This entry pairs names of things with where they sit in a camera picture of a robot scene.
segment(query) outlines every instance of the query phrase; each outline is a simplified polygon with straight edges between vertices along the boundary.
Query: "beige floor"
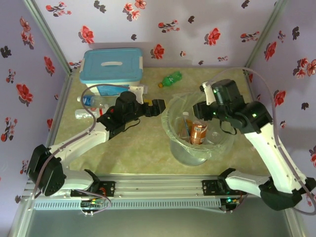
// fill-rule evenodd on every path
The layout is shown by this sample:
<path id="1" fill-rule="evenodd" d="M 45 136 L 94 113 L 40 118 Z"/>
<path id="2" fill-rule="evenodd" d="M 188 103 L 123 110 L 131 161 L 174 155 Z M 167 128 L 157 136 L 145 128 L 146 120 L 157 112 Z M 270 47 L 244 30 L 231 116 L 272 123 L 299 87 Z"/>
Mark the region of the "beige floor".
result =
<path id="1" fill-rule="evenodd" d="M 181 71 L 183 79 L 171 87 L 159 89 L 157 84 L 176 70 Z M 148 85 L 147 99 L 161 98 L 168 101 L 173 94 L 198 91 L 202 82 L 211 79 L 221 70 L 214 68 L 145 68 L 141 83 Z M 250 100 L 241 70 L 227 73 L 220 79 L 225 78 L 235 80 L 245 100 Z M 80 83 L 79 74 L 76 74 L 60 123 L 56 144 L 71 138 L 91 125 L 91 119 L 78 120 L 74 115 L 76 109 L 81 109 L 77 97 L 85 88 L 85 85 Z M 141 123 L 137 127 L 94 147 L 71 163 L 71 169 L 90 169 L 99 175 L 107 173 L 217 175 L 229 167 L 250 174 L 268 174 L 268 170 L 257 152 L 240 134 L 237 135 L 232 150 L 220 160 L 208 160 L 195 167 L 180 164 L 169 150 L 169 138 L 161 126 L 160 117 L 141 118 Z"/>

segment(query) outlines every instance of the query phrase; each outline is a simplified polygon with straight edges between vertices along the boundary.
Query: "soda can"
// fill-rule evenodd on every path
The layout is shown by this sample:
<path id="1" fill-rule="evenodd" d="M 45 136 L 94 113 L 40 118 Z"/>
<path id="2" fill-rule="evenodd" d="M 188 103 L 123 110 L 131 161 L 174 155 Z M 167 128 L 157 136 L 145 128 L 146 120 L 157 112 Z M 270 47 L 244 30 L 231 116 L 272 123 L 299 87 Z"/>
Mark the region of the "soda can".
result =
<path id="1" fill-rule="evenodd" d="M 190 135 L 190 142 L 194 145 L 203 143 L 206 137 L 207 123 L 204 121 L 194 121 L 192 123 L 192 130 Z"/>

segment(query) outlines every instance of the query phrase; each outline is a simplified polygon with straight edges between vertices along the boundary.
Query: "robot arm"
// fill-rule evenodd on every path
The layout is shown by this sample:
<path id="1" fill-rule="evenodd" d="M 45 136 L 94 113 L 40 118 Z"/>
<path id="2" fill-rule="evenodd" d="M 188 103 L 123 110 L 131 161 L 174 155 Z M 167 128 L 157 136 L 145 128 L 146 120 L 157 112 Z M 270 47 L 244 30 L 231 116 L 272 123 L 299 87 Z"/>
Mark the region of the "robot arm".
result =
<path id="1" fill-rule="evenodd" d="M 121 132 L 126 131 L 126 124 L 136 121 L 141 116 L 158 116 L 165 109 L 163 100 L 153 100 L 152 106 L 144 103 L 143 91 L 137 89 L 136 93 L 125 91 L 117 98 L 115 106 L 110 107 L 107 112 L 97 119 L 94 129 L 87 135 L 90 129 L 77 134 L 73 138 L 58 145 L 46 148 L 39 145 L 33 151 L 32 158 L 27 170 L 28 176 L 35 183 L 44 162 L 52 153 L 59 150 L 58 155 L 53 157 L 47 164 L 39 188 L 45 196 L 55 198 L 70 194 L 71 190 L 86 190 L 97 192 L 100 189 L 100 180 L 90 170 L 74 171 L 69 169 L 71 161 L 95 147 L 104 143 Z M 60 149 L 69 141 L 76 140 L 66 148 Z"/>
<path id="2" fill-rule="evenodd" d="M 194 106 L 195 116 L 204 120 L 219 119 L 221 122 L 229 122 L 257 149 L 271 174 L 271 177 L 255 176 L 229 168 L 219 176 L 219 182 L 232 190 L 261 197 L 274 210 L 294 207 L 305 191 L 277 148 L 273 121 L 265 106 L 257 101 L 246 104 L 236 83 L 230 79 L 213 84 L 205 82 L 200 88 L 206 94 L 206 101 Z M 311 191 L 316 186 L 315 179 L 306 178 L 283 144 L 280 144 L 301 181 Z"/>

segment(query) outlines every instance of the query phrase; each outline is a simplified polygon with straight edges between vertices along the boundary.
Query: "green bottle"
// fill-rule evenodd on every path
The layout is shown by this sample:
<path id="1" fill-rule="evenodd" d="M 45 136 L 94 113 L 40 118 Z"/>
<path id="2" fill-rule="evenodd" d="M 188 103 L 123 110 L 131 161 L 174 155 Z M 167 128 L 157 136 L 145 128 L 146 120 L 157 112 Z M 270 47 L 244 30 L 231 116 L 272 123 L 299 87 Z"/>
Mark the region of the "green bottle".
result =
<path id="1" fill-rule="evenodd" d="M 160 82 L 158 84 L 158 86 L 160 88 L 163 88 L 164 86 L 171 86 L 172 84 L 176 83 L 177 81 L 181 80 L 182 79 L 182 74 L 177 71 L 177 72 L 174 72 L 173 74 L 165 77 L 162 82 Z"/>

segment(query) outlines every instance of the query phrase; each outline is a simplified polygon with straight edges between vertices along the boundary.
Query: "plastic bin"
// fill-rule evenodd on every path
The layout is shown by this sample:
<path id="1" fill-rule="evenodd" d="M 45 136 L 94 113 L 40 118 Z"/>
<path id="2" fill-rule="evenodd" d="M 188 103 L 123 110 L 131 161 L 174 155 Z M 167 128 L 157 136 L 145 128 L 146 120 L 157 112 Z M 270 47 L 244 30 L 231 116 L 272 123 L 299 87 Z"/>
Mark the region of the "plastic bin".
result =
<path id="1" fill-rule="evenodd" d="M 205 94 L 200 92 L 175 95 L 161 115 L 162 127 L 170 138 L 171 153 L 185 165 L 199 165 L 208 159 L 220 160 L 230 151 L 234 142 L 234 136 L 223 132 L 217 119 L 207 122 L 207 134 L 203 144 L 192 145 L 179 138 L 182 113 L 186 111 L 194 116 L 193 105 L 201 101 L 205 101 Z M 227 122 L 222 123 L 222 128 L 234 132 Z"/>
<path id="2" fill-rule="evenodd" d="M 102 83 L 139 85 L 142 75 L 143 57 L 139 48 L 89 50 L 84 54 L 80 68 L 80 81 L 87 87 Z M 90 91 L 101 96 L 116 96 L 126 89 L 97 86 Z"/>

